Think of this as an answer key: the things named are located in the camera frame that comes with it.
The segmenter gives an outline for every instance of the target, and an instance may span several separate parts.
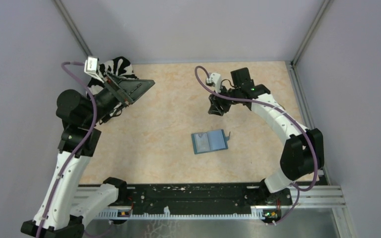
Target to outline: black and white cloth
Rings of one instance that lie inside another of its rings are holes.
[[[106,74],[109,72],[119,77],[127,78],[127,79],[138,79],[138,77],[134,74],[132,69],[132,64],[125,57],[117,57],[112,60],[106,61],[99,65],[99,69],[97,70],[98,75],[101,78],[106,77]],[[101,90],[104,89],[104,84],[102,80],[91,78],[91,81],[88,83],[88,89],[90,89],[93,95],[98,94]],[[103,122],[107,122],[110,118],[119,115],[119,112],[122,112],[125,105],[122,106],[119,103],[113,111],[109,113],[106,117],[103,118]]]

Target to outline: metal frame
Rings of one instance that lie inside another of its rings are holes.
[[[92,52],[87,46],[84,38],[81,33],[77,29],[74,21],[70,17],[67,9],[61,0],[52,0],[55,4],[55,7],[58,9],[61,17],[64,19],[67,27],[72,33],[73,37],[77,41],[78,45],[81,47],[81,50],[84,52],[86,56],[91,56]],[[293,60],[286,61],[286,66],[288,69],[288,73],[290,76],[290,80],[293,86],[293,90],[295,92],[296,100],[300,109],[300,113],[302,115],[302,119],[310,128],[314,128],[314,121],[312,119],[312,115],[309,110],[309,106],[307,104],[307,100],[303,91],[302,84],[300,82],[299,75],[297,73],[297,64],[299,63],[303,53],[308,47],[310,41],[312,40],[315,32],[320,26],[324,14],[329,10],[329,7],[333,3],[333,0],[324,0],[322,5],[313,20],[306,36],[304,37],[301,45],[299,46]],[[329,173],[327,173],[326,167],[324,167],[324,175],[327,178],[327,181],[331,183],[329,178]],[[96,187],[78,187],[78,190],[75,194],[74,204],[78,204],[82,199],[88,197],[89,193],[92,193],[96,190]],[[293,187],[290,188],[292,197],[295,196],[295,190]],[[339,232],[340,237],[342,238],[355,238],[357,237],[351,222],[350,215],[348,213],[345,200],[341,191],[340,186],[328,185],[328,186],[315,186],[310,192],[305,192],[301,194],[300,204],[296,206],[297,209],[300,208],[332,208],[335,226]],[[269,206],[254,206],[253,213],[247,216],[226,216],[226,215],[216,215],[210,217],[201,217],[201,216],[193,216],[193,219],[259,219],[259,210],[266,208],[273,208]],[[106,210],[102,211],[97,219],[113,219],[117,217],[117,213],[119,211],[127,211],[130,207],[108,207]],[[165,213],[164,215],[148,215],[148,216],[134,216],[132,215],[130,219],[184,219],[182,216],[174,216],[169,213]]]

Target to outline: white wall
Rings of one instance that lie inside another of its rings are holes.
[[[26,237],[56,164],[56,98],[80,88],[60,64],[84,59],[51,1],[0,1],[0,238]]]
[[[323,0],[64,0],[95,56],[292,60]]]
[[[297,70],[359,237],[381,237],[381,1],[336,0]]]

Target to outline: gray floor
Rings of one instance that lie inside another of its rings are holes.
[[[92,235],[107,230],[107,221],[93,221],[87,227]],[[295,210],[285,222],[266,227],[255,220],[206,221],[127,221],[115,226],[103,238],[336,238],[332,211]]]

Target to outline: beige tabletop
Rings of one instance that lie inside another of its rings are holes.
[[[255,85],[264,84],[301,122],[284,62],[134,65],[139,78],[153,79],[155,85],[120,117],[97,126],[102,135],[80,183],[101,183],[107,177],[128,183],[248,182],[279,168],[283,145],[261,117],[243,105],[233,105],[222,117],[207,113],[209,93],[195,79],[197,65],[223,79],[248,67]],[[205,78],[202,70],[200,76]],[[229,148],[195,155],[191,134],[216,129],[231,132]]]

